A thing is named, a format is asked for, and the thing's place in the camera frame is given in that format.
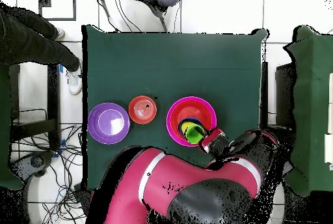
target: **purple bowl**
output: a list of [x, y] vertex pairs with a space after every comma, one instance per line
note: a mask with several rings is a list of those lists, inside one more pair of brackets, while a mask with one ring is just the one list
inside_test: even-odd
[[88, 130], [97, 142], [116, 144], [123, 140], [129, 131], [129, 116], [118, 104], [99, 104], [89, 114]]

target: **green cup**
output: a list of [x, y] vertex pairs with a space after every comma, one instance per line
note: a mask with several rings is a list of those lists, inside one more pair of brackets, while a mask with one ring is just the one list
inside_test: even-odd
[[189, 126], [185, 131], [185, 138], [191, 144], [197, 144], [204, 138], [205, 130], [198, 124]]

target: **sneaker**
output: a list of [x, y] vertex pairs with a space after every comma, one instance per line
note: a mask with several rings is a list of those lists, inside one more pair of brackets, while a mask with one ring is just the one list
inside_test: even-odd
[[60, 27], [56, 27], [56, 29], [58, 31], [58, 36], [56, 37], [55, 41], [65, 36], [65, 31], [63, 29], [61, 29]]
[[82, 60], [80, 60], [80, 67], [75, 72], [67, 70], [68, 86], [70, 93], [77, 95], [82, 90]]

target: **dark green table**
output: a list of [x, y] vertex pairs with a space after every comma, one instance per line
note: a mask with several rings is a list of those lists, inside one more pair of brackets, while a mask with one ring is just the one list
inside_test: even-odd
[[256, 128], [266, 35], [265, 29], [253, 35], [103, 33], [88, 25], [88, 112], [103, 102], [127, 111], [134, 97], [146, 95], [155, 100], [157, 115], [145, 125], [131, 121], [127, 137], [115, 145], [100, 144], [88, 134], [87, 189], [100, 186], [108, 165], [129, 145], [162, 148], [205, 165], [210, 156], [177, 144], [167, 132], [168, 110], [185, 96], [207, 100], [230, 139]]
[[291, 154], [295, 168], [286, 176], [286, 183], [305, 196], [311, 191], [333, 191], [333, 171], [325, 163], [333, 36], [301, 26], [294, 37], [286, 49], [297, 71], [293, 89], [296, 140]]

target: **black cable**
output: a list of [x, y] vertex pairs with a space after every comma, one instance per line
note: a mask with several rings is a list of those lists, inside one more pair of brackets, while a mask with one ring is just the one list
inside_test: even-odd
[[119, 0], [119, 6], [120, 6], [120, 10], [122, 11], [123, 15], [125, 16], [125, 18], [128, 20], [129, 23], [131, 23], [133, 26], [135, 26], [140, 32], [142, 32], [134, 23], [132, 23], [128, 18], [127, 16], [125, 15], [124, 11], [122, 10], [122, 4]]
[[177, 14], [178, 14], [178, 10], [180, 9], [180, 7], [177, 9], [177, 12], [176, 12], [176, 18], [174, 19], [174, 30], [176, 28], [176, 20], [177, 20]]
[[[64, 130], [67, 130], [67, 129], [71, 129], [70, 132], [69, 132], [69, 134], [68, 134], [68, 137], [65, 140], [65, 142], [68, 142], [68, 140], [71, 137], [73, 137], [73, 135], [75, 135], [77, 133], [77, 131], [80, 130], [81, 128], [82, 128], [82, 126], [77, 127], [76, 125], [69, 126], [67, 128], [63, 128], [61, 131], [64, 131]], [[78, 133], [77, 135], [80, 138], [82, 136], [82, 133]], [[22, 144], [23, 145], [28, 145], [28, 146], [34, 146], [34, 147], [41, 148], [41, 149], [44, 149], [44, 150], [49, 150], [49, 148], [41, 147], [40, 146], [41, 144], [37, 145], [36, 141], [35, 141], [35, 139], [37, 139], [37, 138], [38, 139], [42, 139], [42, 140], [46, 141], [47, 144], [49, 144], [49, 141], [47, 139], [44, 139], [44, 138], [41, 138], [41, 137], [37, 137], [37, 136], [32, 136], [31, 137], [32, 143], [28, 142], [27, 140], [24, 140], [26, 143], [22, 143]], [[79, 203], [77, 203], [77, 199], [75, 198], [75, 195], [73, 194], [73, 192], [74, 192], [74, 190], [72, 189], [73, 176], [72, 176], [72, 174], [70, 172], [70, 167], [72, 165], [82, 165], [82, 164], [78, 164], [78, 163], [73, 162], [74, 159], [75, 159], [75, 157], [77, 155], [82, 156], [82, 152], [77, 151], [77, 149], [79, 147], [74, 147], [72, 145], [67, 145], [66, 143], [65, 143], [65, 145], [67, 147], [66, 148], [60, 148], [60, 150], [68, 151], [70, 153], [70, 156], [68, 158], [65, 158], [63, 155], [61, 155], [61, 153], [58, 153], [58, 155], [61, 158], [61, 162], [62, 162], [62, 164], [64, 166], [64, 185], [61, 185], [59, 183], [57, 172], [52, 167], [52, 165], [50, 165], [52, 171], [55, 173], [55, 182], [57, 183], [57, 185], [59, 187], [58, 196], [59, 195], [62, 196], [62, 193], [61, 193], [62, 190], [65, 190], [65, 195], [62, 198], [62, 200], [59, 201], [57, 204], [53, 205], [53, 207], [51, 209], [49, 209], [43, 203], [44, 204], [43, 208], [44, 208], [44, 210], [46, 211], [47, 214], [46, 214], [46, 216], [45, 216], [42, 224], [49, 224], [50, 222], [51, 222], [51, 224], [53, 224], [53, 216], [54, 215], [57, 215], [57, 217], [59, 219], [63, 219], [63, 220], [67, 220], [67, 221], [74, 221], [74, 224], [77, 224], [75, 220], [81, 219], [81, 218], [85, 217], [84, 214], [83, 215], [78, 215], [78, 216], [74, 217], [72, 215], [72, 213], [70, 212], [70, 210], [75, 210], [75, 209], [82, 210], [82, 206], [81, 205], [78, 206], [78, 207], [73, 206], [74, 204], [79, 204]], [[69, 214], [70, 218], [63, 216], [64, 214]]]
[[113, 29], [116, 31], [116, 32], [122, 32], [121, 30], [117, 29], [111, 22], [110, 22], [110, 19], [109, 19], [109, 13], [107, 12], [107, 9], [98, 1], [97, 1], [97, 4], [99, 4], [105, 11], [106, 15], [107, 15], [107, 21], [109, 22], [109, 24], [113, 27]]
[[[122, 17], [122, 13], [120, 12], [119, 8], [118, 8], [118, 4], [117, 4], [117, 0], [114, 0], [114, 2], [116, 2], [116, 6], [117, 9], [119, 11], [120, 16]], [[125, 22], [125, 24], [128, 26], [129, 30], [132, 32], [131, 27], [127, 24], [127, 22], [125, 21], [124, 17], [122, 17], [123, 21]]]
[[81, 147], [82, 147], [82, 133], [80, 132], [80, 133], [78, 134], [78, 136], [79, 136], [79, 142], [80, 142], [80, 145], [81, 145]]
[[183, 1], [180, 0], [180, 33], [181, 33], [181, 15], [183, 14]]
[[[22, 113], [22, 112], [30, 112], [30, 111], [37, 111], [37, 110], [44, 111], [44, 113], [45, 113], [45, 120], [47, 120], [47, 112], [46, 112], [46, 110], [44, 108], [21, 110], [21, 111], [18, 111], [18, 112]], [[21, 157], [20, 157], [20, 142], [18, 142], [18, 158], [21, 159]]]

